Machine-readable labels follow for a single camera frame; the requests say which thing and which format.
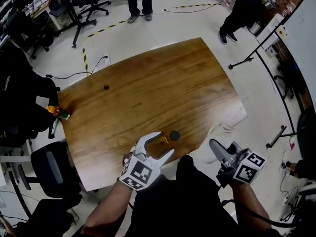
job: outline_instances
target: chair base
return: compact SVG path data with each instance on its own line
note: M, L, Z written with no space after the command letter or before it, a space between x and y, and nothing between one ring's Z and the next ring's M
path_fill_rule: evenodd
M88 8L87 10L84 10L84 11L82 11L81 13L79 13L79 16L83 15L83 14L86 13L86 12L89 12L89 14L88 14L88 16L87 16L87 18L86 18L86 21L88 21L88 20L89 20L89 17L92 15L92 13L93 13L95 10L104 11L104 12L105 12L105 15L108 16L108 15L110 14L109 11L106 10L106 9L104 9L104 8L100 8L100 6L103 6L103 5L105 5L105 4L110 5L111 2L110 2L110 1L105 1L105 2L102 2L102 3L98 3L98 4L91 4L91 7Z

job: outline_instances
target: small black cap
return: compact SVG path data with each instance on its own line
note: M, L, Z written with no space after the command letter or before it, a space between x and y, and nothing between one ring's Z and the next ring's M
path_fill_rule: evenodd
M180 139L180 133L178 131L171 131L169 133L169 138L172 141L177 141Z

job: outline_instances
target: black sneaker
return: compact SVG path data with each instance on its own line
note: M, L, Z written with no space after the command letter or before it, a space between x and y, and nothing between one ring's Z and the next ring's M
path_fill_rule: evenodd
M234 33L229 33L229 34L227 34L227 36L228 36L233 42L237 42L237 39L236 39Z
M227 39L226 39L226 34L225 34L225 33L219 31L219 32L218 32L218 38L219 38L219 41L220 41L222 44L224 44L224 45L227 44Z

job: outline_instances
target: chair backrest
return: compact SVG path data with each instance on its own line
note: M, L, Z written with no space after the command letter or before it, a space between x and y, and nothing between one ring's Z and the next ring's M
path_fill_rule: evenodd
M52 198L69 198L81 188L61 142L51 143L31 154L31 162L45 194Z

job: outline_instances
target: yellow and black tape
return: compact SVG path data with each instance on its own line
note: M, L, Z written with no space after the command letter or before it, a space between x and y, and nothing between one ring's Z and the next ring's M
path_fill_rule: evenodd
M85 54L85 49L82 49L82 54L83 54L83 62L84 62L84 68L86 72L88 72L88 63L87 63L87 55Z
M212 6L212 5L215 5L215 4L209 4L209 3L206 3L206 4L195 4L195 5L187 5L187 6L179 6L179 7L175 7L176 9L179 9L179 8L187 8L187 7L195 7L195 6Z
M126 22L126 21L127 21L127 20L123 20L123 21L120 21L120 22L118 22L118 23L116 23L116 24L114 24L114 25L111 25L111 26L108 26L108 27L106 27L106 28L104 28L104 29L98 30L97 32L95 32L95 33L93 33L93 34L88 35L88 36L86 37L86 39L87 39L87 38L90 38L90 37L92 37L92 36L94 36L94 35L96 35L96 34L98 34L98 33L101 33L101 32L103 32L103 31L105 31L106 29L109 29L109 28L112 28L112 27L117 26L117 25L119 25L119 24L122 24L122 23L124 23L124 22Z

